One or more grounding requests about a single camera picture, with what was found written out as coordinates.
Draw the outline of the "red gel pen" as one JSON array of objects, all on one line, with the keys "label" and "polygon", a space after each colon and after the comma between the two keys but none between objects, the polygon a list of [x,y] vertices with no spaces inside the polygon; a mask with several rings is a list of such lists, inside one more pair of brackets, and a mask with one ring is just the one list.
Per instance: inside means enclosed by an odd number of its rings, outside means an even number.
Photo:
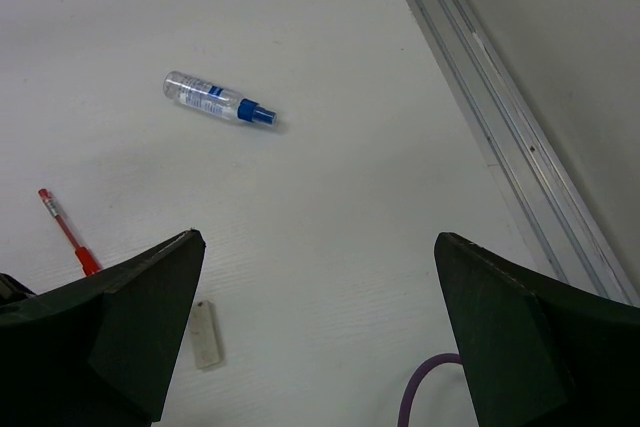
[{"label": "red gel pen", "polygon": [[74,255],[78,259],[84,275],[90,276],[101,271],[102,268],[99,262],[97,261],[91,250],[85,245],[79,235],[75,232],[71,222],[67,219],[64,210],[59,205],[55,196],[46,188],[39,189],[38,195],[45,208],[47,209],[51,217],[56,221],[64,236],[73,248]]}]

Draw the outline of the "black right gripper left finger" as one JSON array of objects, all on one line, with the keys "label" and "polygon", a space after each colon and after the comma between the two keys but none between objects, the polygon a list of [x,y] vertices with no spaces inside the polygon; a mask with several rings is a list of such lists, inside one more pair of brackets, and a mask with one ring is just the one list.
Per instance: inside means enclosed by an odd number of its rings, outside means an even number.
[{"label": "black right gripper left finger", "polygon": [[45,293],[1,276],[1,423],[161,419],[204,261],[197,230]]}]

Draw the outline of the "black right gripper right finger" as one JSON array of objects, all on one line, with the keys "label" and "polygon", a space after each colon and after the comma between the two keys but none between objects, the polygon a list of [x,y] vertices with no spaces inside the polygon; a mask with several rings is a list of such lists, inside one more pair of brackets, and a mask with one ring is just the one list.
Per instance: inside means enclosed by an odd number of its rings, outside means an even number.
[{"label": "black right gripper right finger", "polygon": [[479,425],[638,425],[638,308],[455,233],[434,257]]}]

